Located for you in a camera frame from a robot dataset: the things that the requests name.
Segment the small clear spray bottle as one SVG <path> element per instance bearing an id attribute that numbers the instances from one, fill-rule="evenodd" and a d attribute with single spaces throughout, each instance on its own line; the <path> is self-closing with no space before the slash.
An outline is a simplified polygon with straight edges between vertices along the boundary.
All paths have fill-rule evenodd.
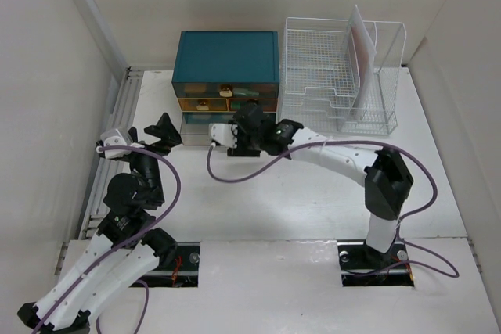
<path id="1" fill-rule="evenodd" d="M 184 92 L 186 96 L 195 96 L 198 97 L 203 95 L 207 90 L 207 86 L 205 83 L 187 83 L 184 87 Z"/>

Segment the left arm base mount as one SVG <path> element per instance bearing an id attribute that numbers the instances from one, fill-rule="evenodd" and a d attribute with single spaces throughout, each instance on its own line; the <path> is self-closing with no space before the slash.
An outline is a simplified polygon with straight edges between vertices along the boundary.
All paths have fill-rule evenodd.
<path id="1" fill-rule="evenodd" d="M 200 243 L 181 242 L 174 260 L 140 279 L 150 288 L 196 288 L 199 282 Z"/>

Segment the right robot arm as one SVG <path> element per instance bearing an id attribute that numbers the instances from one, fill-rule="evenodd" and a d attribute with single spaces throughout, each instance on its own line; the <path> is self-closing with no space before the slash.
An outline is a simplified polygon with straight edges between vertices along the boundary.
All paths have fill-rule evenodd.
<path id="1" fill-rule="evenodd" d="M 329 138 L 301 123 L 276 123 L 255 103 L 245 105 L 227 124 L 213 125 L 211 136 L 236 156 L 279 156 L 288 151 L 291 160 L 325 168 L 362 186 L 370 212 L 362 256 L 374 267 L 390 260 L 401 209 L 413 185 L 399 151 L 389 146 L 372 151 L 331 145 Z"/>

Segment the transparent drawer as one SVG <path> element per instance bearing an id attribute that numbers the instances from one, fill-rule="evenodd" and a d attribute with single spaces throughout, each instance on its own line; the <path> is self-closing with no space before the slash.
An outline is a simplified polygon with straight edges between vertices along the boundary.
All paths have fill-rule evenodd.
<path id="1" fill-rule="evenodd" d="M 179 98 L 275 99 L 279 85 L 273 83 L 174 83 Z"/>

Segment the green capsule stapler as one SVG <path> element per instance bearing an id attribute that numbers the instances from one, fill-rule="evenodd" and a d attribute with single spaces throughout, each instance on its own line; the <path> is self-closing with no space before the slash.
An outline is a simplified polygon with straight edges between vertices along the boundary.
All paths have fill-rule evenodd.
<path id="1" fill-rule="evenodd" d="M 235 88 L 233 90 L 233 95 L 238 97 L 256 98 L 259 96 L 259 93 L 247 88 Z"/>

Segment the green highlighter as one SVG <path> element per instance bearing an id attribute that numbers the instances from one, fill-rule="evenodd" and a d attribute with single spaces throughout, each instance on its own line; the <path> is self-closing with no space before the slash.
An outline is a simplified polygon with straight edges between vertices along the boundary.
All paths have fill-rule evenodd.
<path id="1" fill-rule="evenodd" d="M 231 111 L 238 111 L 242 108 L 243 106 L 243 102 L 240 102 L 240 101 L 231 101 L 229 103 L 229 109 Z"/>

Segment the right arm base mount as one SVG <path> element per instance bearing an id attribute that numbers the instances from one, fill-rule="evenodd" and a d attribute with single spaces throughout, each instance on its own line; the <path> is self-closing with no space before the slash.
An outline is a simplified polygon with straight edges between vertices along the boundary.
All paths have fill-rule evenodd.
<path id="1" fill-rule="evenodd" d="M 343 287 L 414 287 L 406 246 L 395 242 L 386 253 L 379 253 L 362 240 L 337 243 Z"/>

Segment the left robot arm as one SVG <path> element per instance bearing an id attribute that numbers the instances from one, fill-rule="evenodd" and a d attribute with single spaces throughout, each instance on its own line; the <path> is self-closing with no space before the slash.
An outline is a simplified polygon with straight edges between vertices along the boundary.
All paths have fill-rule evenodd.
<path id="1" fill-rule="evenodd" d="M 144 132 L 157 141 L 139 141 L 131 127 L 110 129 L 96 143 L 100 157 L 125 162 L 130 171 L 109 181 L 103 199 L 109 212 L 74 266 L 44 297 L 18 310 L 32 332 L 88 333 L 107 306 L 145 273 L 173 264 L 178 243 L 158 227 L 166 215 L 154 217 L 151 211 L 165 202 L 160 164 L 181 184 L 165 157 L 182 140 L 167 113 Z"/>

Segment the dark drawer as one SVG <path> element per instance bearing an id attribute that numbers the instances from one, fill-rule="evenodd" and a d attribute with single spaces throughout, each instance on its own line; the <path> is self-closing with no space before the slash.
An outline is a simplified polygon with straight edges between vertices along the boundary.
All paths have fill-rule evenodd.
<path id="1" fill-rule="evenodd" d="M 274 113 L 263 113 L 254 117 L 243 118 L 237 113 L 184 113 L 180 134 L 184 145 L 202 146 L 213 142 L 213 124 L 235 124 L 236 130 L 232 131 L 237 146 L 241 138 L 247 137 L 247 131 L 256 131 L 262 125 L 276 124 Z"/>

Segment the small drawer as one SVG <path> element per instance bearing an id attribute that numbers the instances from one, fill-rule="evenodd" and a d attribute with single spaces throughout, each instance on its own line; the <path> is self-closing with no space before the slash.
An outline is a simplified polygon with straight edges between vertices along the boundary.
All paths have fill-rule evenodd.
<path id="1" fill-rule="evenodd" d="M 183 112 L 228 112 L 226 99 L 180 98 L 178 103 Z"/>
<path id="2" fill-rule="evenodd" d="M 243 102 L 242 108 L 244 108 L 245 106 L 247 106 L 249 104 L 252 104 L 252 103 L 256 104 L 256 105 L 260 106 L 265 113 L 274 113 L 274 112 L 276 112 L 277 103 L 278 103 L 277 99 L 229 99 L 228 100 L 228 105 L 229 105 L 229 103 L 231 101 L 240 101 L 240 102 Z"/>

